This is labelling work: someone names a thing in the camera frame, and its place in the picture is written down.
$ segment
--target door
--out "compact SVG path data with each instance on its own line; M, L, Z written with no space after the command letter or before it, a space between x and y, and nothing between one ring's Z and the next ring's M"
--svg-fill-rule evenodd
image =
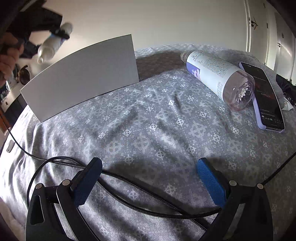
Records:
M267 9L264 0L247 0L249 10L249 41L251 52L262 64L267 53Z
M294 63L294 36L281 15L275 13L275 16L278 41L274 71L285 79L290 80Z

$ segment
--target white paper sheet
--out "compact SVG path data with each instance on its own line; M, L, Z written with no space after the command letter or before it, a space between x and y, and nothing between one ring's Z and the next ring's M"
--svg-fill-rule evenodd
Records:
M137 82L130 34L68 55L34 77L21 93L43 122L83 101Z

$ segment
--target bedspread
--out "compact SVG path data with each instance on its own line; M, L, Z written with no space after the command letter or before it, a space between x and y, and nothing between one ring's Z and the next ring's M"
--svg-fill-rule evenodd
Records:
M70 156L85 165L99 157L103 169L141 183L189 213L207 211L215 204L198 178L196 161L206 157L226 178L242 185L262 182L296 149L296 112L283 112L284 133L260 130L251 103L233 112L187 71L179 55L194 49L215 55L223 50L208 45L170 45L136 51L140 83L97 96L43 123L27 106L12 133L34 155ZM247 56L236 61L252 59ZM273 71L261 67L269 78L275 78ZM27 187L40 164L16 145L11 153L3 151L0 158L0 196L23 226ZM58 185L72 179L77 171L49 163L33 187L39 182ZM122 181L101 177L135 205L175 213ZM291 161L265 187L278 240L295 216L295 162ZM131 210L98 185L79 209L101 240L198 240L204 233L189 220L155 218Z

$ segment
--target person's hand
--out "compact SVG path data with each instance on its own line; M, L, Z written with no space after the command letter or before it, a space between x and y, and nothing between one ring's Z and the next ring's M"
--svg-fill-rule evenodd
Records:
M14 37L11 33L5 33L2 38L0 38L0 45L6 44L8 46L14 46L18 43L18 39ZM7 53L0 55L0 86L5 84L5 81L11 77L11 72L15 69L15 63L18 61L20 55L24 52L24 45L22 44L19 49L8 48Z

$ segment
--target purple phone case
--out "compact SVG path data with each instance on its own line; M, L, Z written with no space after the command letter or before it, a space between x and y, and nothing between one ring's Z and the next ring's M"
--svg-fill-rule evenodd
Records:
M244 62L240 62L239 63L239 67L244 71L244 67L242 66L241 63L244 63ZM258 107L258 103L257 103L257 100L256 100L256 97L255 97L255 94L253 94L253 97L252 97L252 102L253 102L253 106L254 106L254 110L255 110L255 116L256 116L256 121L257 121L257 125L258 127L261 129L261 130L267 130L267 131L274 131L274 132L278 132L278 133L282 133L284 130L285 130L285 127L283 130L281 131L275 131L275 130L270 130L270 129L266 129L266 126L262 123L261 121L261 116L260 116L260 111L259 111L259 107Z

